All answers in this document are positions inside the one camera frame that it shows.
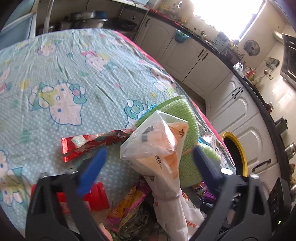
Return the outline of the white purple crumpled wrapper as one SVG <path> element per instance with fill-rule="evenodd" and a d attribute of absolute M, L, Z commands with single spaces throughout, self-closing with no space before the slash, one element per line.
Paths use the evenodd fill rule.
<path fill-rule="evenodd" d="M 195 191 L 195 193 L 198 195 L 198 197 L 201 198 L 201 200 L 203 202 L 210 203 L 210 204 L 214 204 L 216 202 L 215 195 L 209 191 L 209 189 L 204 181 L 201 181 L 201 182 L 193 185 L 192 189 Z"/>

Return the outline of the white orange plastic bag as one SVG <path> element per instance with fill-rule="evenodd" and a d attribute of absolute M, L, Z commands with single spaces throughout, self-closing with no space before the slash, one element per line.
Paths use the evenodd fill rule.
<path fill-rule="evenodd" d="M 120 158 L 140 173 L 154 197 L 154 211 L 171 240 L 189 240 L 204 217 L 182 195 L 179 163 L 189 125 L 156 110 L 120 146 Z"/>

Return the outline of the steel pot with lid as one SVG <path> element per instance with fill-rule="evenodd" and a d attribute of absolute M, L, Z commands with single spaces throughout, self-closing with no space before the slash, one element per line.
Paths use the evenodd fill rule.
<path fill-rule="evenodd" d="M 84 11 L 72 13 L 70 15 L 71 29 L 102 28 L 107 22 L 107 12 L 105 11 Z"/>

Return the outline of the steel thermos jug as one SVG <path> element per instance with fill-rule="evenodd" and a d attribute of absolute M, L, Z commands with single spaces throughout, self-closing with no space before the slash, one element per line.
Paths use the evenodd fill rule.
<path fill-rule="evenodd" d="M 287 155 L 287 159 L 290 160 L 296 154 L 296 143 L 293 142 L 285 147 L 285 153 Z"/>

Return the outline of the yellow rimmed trash bin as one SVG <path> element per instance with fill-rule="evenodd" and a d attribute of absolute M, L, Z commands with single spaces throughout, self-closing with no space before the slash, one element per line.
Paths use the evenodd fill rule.
<path fill-rule="evenodd" d="M 224 132 L 221 135 L 222 141 L 227 147 L 236 168 L 236 174 L 240 176 L 248 176 L 248 166 L 245 151 L 240 144 L 238 138 L 231 132 Z"/>

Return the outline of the dark brown snack wrapper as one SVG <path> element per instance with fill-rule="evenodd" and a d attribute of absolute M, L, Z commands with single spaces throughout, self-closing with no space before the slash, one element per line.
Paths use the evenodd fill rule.
<path fill-rule="evenodd" d="M 153 202 L 149 185 L 140 180 L 105 218 L 113 240 L 148 240 L 160 227 Z"/>

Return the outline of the grey electric kettle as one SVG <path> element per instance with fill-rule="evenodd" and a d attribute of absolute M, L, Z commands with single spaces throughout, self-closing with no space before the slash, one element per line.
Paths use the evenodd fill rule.
<path fill-rule="evenodd" d="M 275 124 L 276 131 L 279 135 L 281 135 L 288 129 L 287 119 L 284 118 L 283 116 L 280 119 L 278 119 L 274 124 Z"/>

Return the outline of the white cabinet run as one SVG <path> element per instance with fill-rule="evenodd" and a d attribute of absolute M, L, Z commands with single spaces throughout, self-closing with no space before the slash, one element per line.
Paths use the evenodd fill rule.
<path fill-rule="evenodd" d="M 269 194 L 280 165 L 265 122 L 238 78 L 193 38 L 174 39 L 175 27 L 146 15 L 135 39 L 176 80 L 205 101 L 206 117 L 216 132 L 233 133 L 245 151 L 248 171 L 260 176 Z"/>

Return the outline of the crushed pink red carton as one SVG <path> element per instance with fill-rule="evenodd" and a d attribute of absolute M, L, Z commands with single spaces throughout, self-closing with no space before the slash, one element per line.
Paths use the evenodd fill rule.
<path fill-rule="evenodd" d="M 208 131 L 201 133 L 199 141 L 205 145 L 210 146 L 212 149 L 216 149 L 216 137 Z"/>

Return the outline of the blue hanging sink basket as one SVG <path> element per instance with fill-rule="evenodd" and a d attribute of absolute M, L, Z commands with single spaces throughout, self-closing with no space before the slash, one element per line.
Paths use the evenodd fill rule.
<path fill-rule="evenodd" d="M 190 39 L 190 36 L 184 34 L 180 30 L 176 29 L 174 39 L 177 43 L 184 43 L 187 39 Z"/>

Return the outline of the green knitted cloth bundle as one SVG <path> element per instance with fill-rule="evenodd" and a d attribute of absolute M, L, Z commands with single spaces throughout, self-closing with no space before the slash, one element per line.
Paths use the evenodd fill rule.
<path fill-rule="evenodd" d="M 200 137 L 198 121 L 185 97 L 176 96 L 154 106 L 153 108 L 149 108 L 140 117 L 135 126 L 139 127 L 155 110 L 160 110 L 163 113 L 173 115 L 188 122 L 189 130 L 183 145 L 183 152 L 188 151 L 198 143 Z M 187 188 L 203 181 L 202 175 L 194 163 L 192 153 L 188 153 L 181 157 L 179 177 L 181 188 Z"/>

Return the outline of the red snack wrapper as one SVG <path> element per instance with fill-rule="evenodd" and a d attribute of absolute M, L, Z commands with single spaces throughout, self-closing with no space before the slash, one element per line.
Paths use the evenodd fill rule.
<path fill-rule="evenodd" d="M 129 138 L 133 129 L 113 130 L 108 133 L 79 135 L 61 138 L 61 149 L 64 162 L 69 162 L 90 150 L 106 147 Z"/>

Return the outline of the black wok pan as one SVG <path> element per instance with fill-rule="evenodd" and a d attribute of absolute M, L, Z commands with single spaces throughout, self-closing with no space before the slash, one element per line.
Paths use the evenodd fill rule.
<path fill-rule="evenodd" d="M 113 27 L 123 31 L 134 31 L 137 27 L 136 23 L 122 18 L 113 18 L 111 23 Z"/>

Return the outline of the black granite countertop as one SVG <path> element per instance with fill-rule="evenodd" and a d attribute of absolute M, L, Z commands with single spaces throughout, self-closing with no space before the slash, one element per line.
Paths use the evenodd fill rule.
<path fill-rule="evenodd" d="M 276 130 L 272 116 L 266 110 L 266 102 L 263 100 L 263 97 L 261 96 L 259 91 L 255 90 L 255 87 L 251 85 L 250 81 L 248 81 L 246 78 L 241 77 L 239 73 L 234 70 L 233 65 L 230 61 L 226 60 L 226 58 L 222 56 L 222 54 L 216 51 L 210 44 L 207 44 L 204 40 L 202 40 L 202 38 L 198 36 L 196 33 L 193 33 L 191 30 L 187 29 L 186 27 L 183 27 L 174 20 L 171 20 L 166 16 L 160 14 L 158 11 L 149 10 L 147 12 L 147 15 L 156 18 L 157 20 L 163 21 L 164 23 L 167 23 L 168 25 L 175 27 L 178 30 L 181 30 L 183 33 L 193 38 L 195 41 L 204 46 L 208 51 L 214 54 L 217 58 L 219 58 L 224 63 L 224 65 L 226 65 L 227 68 L 229 68 L 230 71 L 238 78 L 238 80 L 248 91 L 251 98 L 254 100 L 257 108 L 259 109 L 259 112 L 265 122 L 268 133 L 271 137 L 271 141 L 273 143 L 275 155 L 280 165 L 281 177 L 285 180 L 288 180 L 290 178 L 290 166 L 287 154 L 285 153 L 285 146 L 280 134 Z"/>

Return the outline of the Hello Kitty blue tablecloth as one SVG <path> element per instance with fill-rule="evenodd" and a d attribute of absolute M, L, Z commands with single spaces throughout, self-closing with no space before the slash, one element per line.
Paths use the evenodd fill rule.
<path fill-rule="evenodd" d="M 186 92 L 122 34 L 107 29 L 39 35 L 1 50 L 1 207 L 25 233 L 31 186 L 64 162 L 61 138 L 134 128 Z"/>

